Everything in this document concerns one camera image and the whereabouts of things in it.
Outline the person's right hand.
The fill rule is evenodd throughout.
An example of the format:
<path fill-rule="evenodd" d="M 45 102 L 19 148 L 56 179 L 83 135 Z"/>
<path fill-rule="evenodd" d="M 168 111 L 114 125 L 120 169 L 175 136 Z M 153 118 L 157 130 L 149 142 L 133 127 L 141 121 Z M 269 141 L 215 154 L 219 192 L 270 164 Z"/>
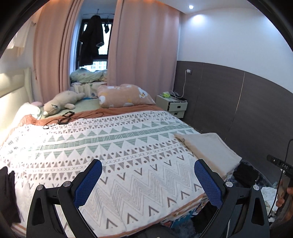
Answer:
<path fill-rule="evenodd" d="M 288 195 L 292 195 L 292 187 L 288 187 L 288 188 L 287 188 L 287 192 L 286 192 L 286 194 L 288 194 Z M 280 208 L 284 203 L 285 203 L 284 195 L 280 195 L 280 194 L 278 194 L 278 195 L 277 195 L 276 206 L 277 206 L 278 208 Z"/>

